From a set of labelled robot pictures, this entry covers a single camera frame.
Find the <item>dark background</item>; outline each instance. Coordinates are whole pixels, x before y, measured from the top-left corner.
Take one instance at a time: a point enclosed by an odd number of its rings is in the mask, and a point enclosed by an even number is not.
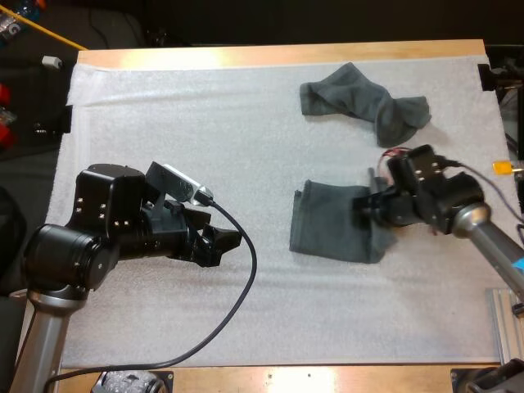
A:
[[[524,44],[524,1],[473,0],[47,0],[42,26],[89,49],[271,45],[482,38],[488,54],[504,58]],[[15,9],[16,0],[0,0]],[[43,55],[58,56],[62,71],[43,70]],[[18,202],[27,237],[45,220],[59,140],[39,139],[32,124],[57,117],[66,102],[77,51],[29,29],[0,47],[0,83],[13,89],[13,126],[20,143],[0,153],[0,186]],[[7,391],[23,307],[7,298],[25,287],[16,260],[3,260],[0,277],[0,392]]]

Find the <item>wooden board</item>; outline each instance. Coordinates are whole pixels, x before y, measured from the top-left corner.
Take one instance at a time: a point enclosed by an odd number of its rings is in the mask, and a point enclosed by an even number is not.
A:
[[[451,393],[452,368],[494,364],[173,368],[176,393]],[[61,383],[88,393],[97,375]]]
[[[485,55],[481,40],[335,43],[265,47],[190,47],[84,51],[78,63],[120,70],[202,70],[334,61]],[[177,393],[450,393],[450,369],[493,364],[172,368]],[[60,393],[90,392],[97,375],[61,383]]]
[[[120,70],[202,70],[334,61],[485,55],[480,39],[326,43],[263,47],[179,47],[79,52],[78,63]]]

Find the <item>dark gray sock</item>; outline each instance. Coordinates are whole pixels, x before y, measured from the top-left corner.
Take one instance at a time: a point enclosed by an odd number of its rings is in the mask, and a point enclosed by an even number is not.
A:
[[[372,121],[380,147],[406,142],[431,118],[425,97],[393,99],[352,63],[320,82],[302,84],[300,105],[303,115],[339,113]]]
[[[371,190],[386,182],[372,178]],[[393,233],[352,209],[352,201],[369,195],[370,187],[337,187],[307,180],[295,192],[289,249],[348,262],[377,263],[395,243]]]

